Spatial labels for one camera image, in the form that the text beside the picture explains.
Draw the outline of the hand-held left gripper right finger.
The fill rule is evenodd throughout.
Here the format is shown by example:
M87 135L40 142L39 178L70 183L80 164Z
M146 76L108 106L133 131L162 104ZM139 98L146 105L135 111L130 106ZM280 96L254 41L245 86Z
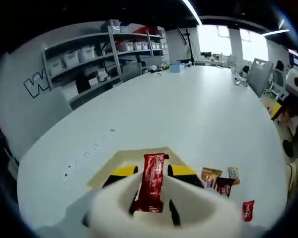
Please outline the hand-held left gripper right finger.
M188 184L197 186L199 188L204 188L203 183L198 178L197 174L188 166L185 165L177 165L177 164L169 164L167 167L167 174L170 177L181 180ZM169 210L171 212L171 218L173 225L175 227L181 226L179 213L174 206L172 199L169 201Z

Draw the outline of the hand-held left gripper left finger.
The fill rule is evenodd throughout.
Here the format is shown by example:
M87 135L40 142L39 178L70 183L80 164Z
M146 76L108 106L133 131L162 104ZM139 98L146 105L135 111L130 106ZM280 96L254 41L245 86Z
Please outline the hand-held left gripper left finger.
M40 227L38 235L41 238L88 238L88 214L90 204L95 195L106 186L138 172L135 165L120 167L113 171L100 188L93 188L66 209L65 217L51 227Z

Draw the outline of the person's right hand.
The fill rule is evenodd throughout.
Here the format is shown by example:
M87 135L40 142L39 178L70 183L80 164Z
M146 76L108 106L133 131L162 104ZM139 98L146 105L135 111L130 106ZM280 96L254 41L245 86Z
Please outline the person's right hand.
M292 130L298 128L298 98L288 96L284 100L283 108L278 119L279 123Z

